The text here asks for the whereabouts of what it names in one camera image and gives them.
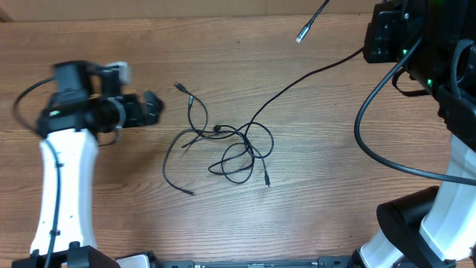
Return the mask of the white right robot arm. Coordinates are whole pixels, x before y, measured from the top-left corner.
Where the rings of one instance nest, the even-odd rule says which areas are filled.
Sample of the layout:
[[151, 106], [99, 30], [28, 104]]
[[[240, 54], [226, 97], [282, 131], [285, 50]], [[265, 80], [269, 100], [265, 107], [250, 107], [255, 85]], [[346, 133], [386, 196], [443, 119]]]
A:
[[393, 86], [410, 109], [410, 134], [364, 138], [366, 99], [354, 123], [358, 146], [382, 165], [437, 181], [376, 209], [379, 230], [354, 251], [352, 267], [455, 267], [475, 258], [475, 3], [382, 1], [363, 47], [369, 63], [390, 63], [377, 85]]

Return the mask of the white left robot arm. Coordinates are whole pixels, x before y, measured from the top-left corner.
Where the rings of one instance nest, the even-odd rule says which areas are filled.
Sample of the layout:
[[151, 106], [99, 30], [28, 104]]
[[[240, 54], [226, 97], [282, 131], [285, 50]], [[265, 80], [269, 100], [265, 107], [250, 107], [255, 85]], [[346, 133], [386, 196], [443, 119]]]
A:
[[125, 62], [102, 66], [84, 60], [53, 65], [53, 75], [21, 93], [51, 81], [57, 89], [35, 126], [13, 116], [38, 135], [43, 163], [42, 202], [36, 234], [27, 258], [13, 267], [159, 267], [152, 252], [110, 258], [97, 249], [92, 224], [92, 183], [101, 133], [157, 124], [163, 102], [151, 91], [140, 101], [121, 89], [131, 80]]

